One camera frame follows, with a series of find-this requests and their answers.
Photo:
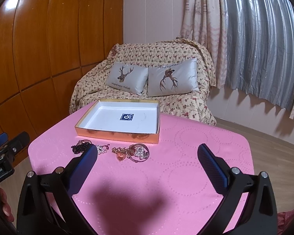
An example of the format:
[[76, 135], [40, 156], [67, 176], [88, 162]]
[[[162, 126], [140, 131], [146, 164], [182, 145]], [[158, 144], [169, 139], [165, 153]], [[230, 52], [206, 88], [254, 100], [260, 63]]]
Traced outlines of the pink tablecloth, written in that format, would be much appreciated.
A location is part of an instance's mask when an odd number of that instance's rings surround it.
[[198, 161], [206, 144], [229, 166], [253, 174], [248, 141], [197, 121], [162, 114], [143, 163], [98, 159], [73, 199], [98, 234], [197, 234], [222, 200]]

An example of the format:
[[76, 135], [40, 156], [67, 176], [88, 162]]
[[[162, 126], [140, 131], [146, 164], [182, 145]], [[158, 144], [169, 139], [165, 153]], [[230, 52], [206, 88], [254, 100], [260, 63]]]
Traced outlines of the wooden wardrobe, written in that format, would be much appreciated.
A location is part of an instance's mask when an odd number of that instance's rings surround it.
[[123, 0], [0, 0], [0, 133], [35, 139], [123, 41]]

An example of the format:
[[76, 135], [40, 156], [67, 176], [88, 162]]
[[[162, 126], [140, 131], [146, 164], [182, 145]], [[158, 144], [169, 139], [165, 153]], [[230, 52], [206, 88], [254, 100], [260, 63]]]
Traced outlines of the left silver deer cushion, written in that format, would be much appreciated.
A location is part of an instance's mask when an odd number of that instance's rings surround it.
[[148, 68], [114, 62], [106, 85], [109, 87], [141, 95], [148, 79]]

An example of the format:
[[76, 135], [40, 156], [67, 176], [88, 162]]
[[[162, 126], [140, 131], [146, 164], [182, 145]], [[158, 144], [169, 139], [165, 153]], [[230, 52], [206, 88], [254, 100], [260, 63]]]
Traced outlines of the floral beige curtain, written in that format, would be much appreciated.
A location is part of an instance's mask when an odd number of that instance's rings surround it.
[[187, 38], [206, 47], [216, 73], [216, 87], [225, 86], [227, 75], [228, 12], [226, 0], [185, 0], [180, 31]]

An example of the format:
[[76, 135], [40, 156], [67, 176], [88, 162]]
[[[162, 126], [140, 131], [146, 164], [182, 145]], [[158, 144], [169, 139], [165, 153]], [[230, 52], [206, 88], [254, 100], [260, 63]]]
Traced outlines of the blue sticker in box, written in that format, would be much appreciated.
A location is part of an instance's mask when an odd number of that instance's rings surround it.
[[132, 121], [134, 114], [122, 114], [120, 120], [122, 121]]

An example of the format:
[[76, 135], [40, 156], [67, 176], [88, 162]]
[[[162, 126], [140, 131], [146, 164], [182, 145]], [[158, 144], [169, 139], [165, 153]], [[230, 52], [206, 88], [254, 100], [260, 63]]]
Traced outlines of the floral covered sofa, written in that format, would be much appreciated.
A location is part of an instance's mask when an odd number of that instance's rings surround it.
[[207, 107], [214, 86], [211, 55], [195, 41], [116, 44], [106, 60], [76, 83], [69, 113], [99, 99], [157, 100], [165, 114], [214, 126], [216, 119]]

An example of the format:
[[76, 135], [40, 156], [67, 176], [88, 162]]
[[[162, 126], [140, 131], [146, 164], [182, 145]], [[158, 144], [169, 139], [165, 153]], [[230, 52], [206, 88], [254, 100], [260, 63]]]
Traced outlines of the silver grey curtain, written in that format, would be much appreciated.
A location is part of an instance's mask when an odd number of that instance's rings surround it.
[[225, 85], [291, 110], [294, 6], [289, 0], [226, 0]]

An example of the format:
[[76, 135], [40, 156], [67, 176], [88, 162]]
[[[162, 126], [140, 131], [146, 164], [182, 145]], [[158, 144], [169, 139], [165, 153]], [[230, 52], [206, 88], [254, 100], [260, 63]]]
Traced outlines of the orange shallow cardboard box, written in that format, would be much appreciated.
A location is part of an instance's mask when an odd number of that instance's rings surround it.
[[156, 100], [99, 99], [75, 125], [79, 136], [134, 143], [159, 143]]

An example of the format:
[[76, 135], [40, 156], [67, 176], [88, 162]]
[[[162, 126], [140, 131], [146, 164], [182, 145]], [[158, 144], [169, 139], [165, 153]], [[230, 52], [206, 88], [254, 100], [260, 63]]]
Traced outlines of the right silver antler cushion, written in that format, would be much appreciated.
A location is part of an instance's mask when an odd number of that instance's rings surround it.
[[198, 90], [196, 58], [178, 64], [150, 67], [148, 70], [149, 97], [186, 94]]

